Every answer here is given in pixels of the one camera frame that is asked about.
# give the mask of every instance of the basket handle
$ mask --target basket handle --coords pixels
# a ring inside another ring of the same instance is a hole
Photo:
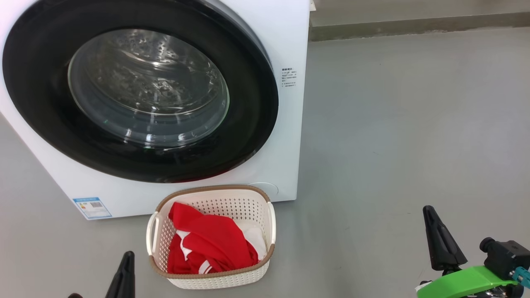
[[[276,243],[276,213],[274,212],[274,206],[271,202],[267,202],[267,205],[269,205],[269,212],[271,216],[271,226],[272,226],[272,235],[271,235],[271,244]]]
[[[145,244],[147,246],[147,253],[150,256],[153,255],[153,250],[155,250],[155,248],[153,247],[153,243],[156,243],[156,239],[153,239],[153,236],[151,234],[151,232],[153,231],[153,224],[155,224],[155,237],[158,235],[158,223],[160,222],[160,220],[158,219],[157,215],[158,211],[151,215],[151,218],[149,218],[149,221],[147,222],[147,231],[145,233]]]

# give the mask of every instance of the white washing machine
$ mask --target white washing machine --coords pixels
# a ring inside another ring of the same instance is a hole
[[[0,4],[0,111],[89,220],[245,184],[296,198],[309,0]]]

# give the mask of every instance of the laundry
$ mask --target laundry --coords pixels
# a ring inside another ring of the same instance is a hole
[[[267,254],[261,229],[226,216],[204,215],[174,203],[168,218],[176,234],[167,258],[170,274],[206,274],[236,270],[259,263]]]

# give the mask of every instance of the laundry basket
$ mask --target laundry basket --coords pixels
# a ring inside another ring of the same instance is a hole
[[[167,217],[174,202],[194,207],[203,214],[223,215],[238,222],[252,222],[261,228],[267,255],[258,264],[211,274],[169,274],[167,256],[176,231]],[[276,241],[276,217],[269,197],[261,189],[243,185],[223,185],[177,191],[156,208],[147,224],[146,244],[153,269],[179,288],[205,290],[254,283],[269,268]]]

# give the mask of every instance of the red cloth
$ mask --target red cloth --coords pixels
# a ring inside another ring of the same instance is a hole
[[[180,236],[173,237],[167,257],[170,274],[198,274],[201,266],[208,265],[205,261],[211,265],[208,273],[241,269],[259,262],[256,250],[229,217],[204,215],[180,203],[173,203],[168,217],[177,230],[190,232],[182,246],[191,250],[186,260]]]

